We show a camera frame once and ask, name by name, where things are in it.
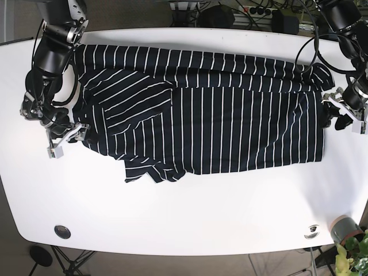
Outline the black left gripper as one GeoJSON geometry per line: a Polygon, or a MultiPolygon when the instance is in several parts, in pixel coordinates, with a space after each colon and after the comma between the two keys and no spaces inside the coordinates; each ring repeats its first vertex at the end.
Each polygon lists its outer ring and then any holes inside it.
{"type": "Polygon", "coordinates": [[[323,95],[321,103],[323,111],[320,116],[320,127],[325,129],[331,126],[331,120],[336,118],[335,129],[343,130],[352,124],[352,132],[367,135],[367,78],[366,75],[345,75],[347,87],[336,90],[335,101],[343,105],[349,114],[341,115],[340,108],[333,105],[323,95]]]}

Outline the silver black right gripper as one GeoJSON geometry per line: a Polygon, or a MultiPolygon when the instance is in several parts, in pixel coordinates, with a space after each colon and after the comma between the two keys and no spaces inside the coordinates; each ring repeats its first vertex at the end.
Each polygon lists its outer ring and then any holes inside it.
{"type": "Polygon", "coordinates": [[[97,144],[98,134],[89,124],[73,124],[68,118],[68,109],[56,108],[44,97],[37,100],[27,91],[22,102],[22,116],[28,121],[38,121],[46,129],[49,142],[47,148],[50,159],[61,158],[62,146],[72,140],[97,144]]]}

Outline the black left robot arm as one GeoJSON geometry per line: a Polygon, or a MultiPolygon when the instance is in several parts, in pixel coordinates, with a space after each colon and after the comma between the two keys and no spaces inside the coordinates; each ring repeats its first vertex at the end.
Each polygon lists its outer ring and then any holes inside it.
{"type": "Polygon", "coordinates": [[[322,128],[328,128],[336,118],[337,131],[352,126],[352,131],[367,135],[367,23],[354,1],[315,1],[317,10],[324,17],[333,34],[337,36],[342,54],[351,61],[353,70],[340,70],[329,64],[319,52],[317,25],[314,25],[315,54],[328,69],[344,75],[347,81],[345,89],[338,87],[333,93],[325,93],[321,98],[323,115],[322,128]]]}

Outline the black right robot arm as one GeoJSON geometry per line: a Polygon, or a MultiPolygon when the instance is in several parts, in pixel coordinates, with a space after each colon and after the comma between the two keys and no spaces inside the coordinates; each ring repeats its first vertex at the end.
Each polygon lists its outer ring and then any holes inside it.
{"type": "Polygon", "coordinates": [[[46,130],[50,158],[63,156],[65,143],[84,141],[91,126],[70,122],[67,105],[75,96],[74,83],[69,97],[55,101],[63,85],[63,74],[69,66],[76,69],[73,54],[88,26],[85,1],[37,1],[42,16],[38,31],[42,33],[32,52],[31,69],[26,75],[20,114],[28,121],[38,121],[46,130]]]}

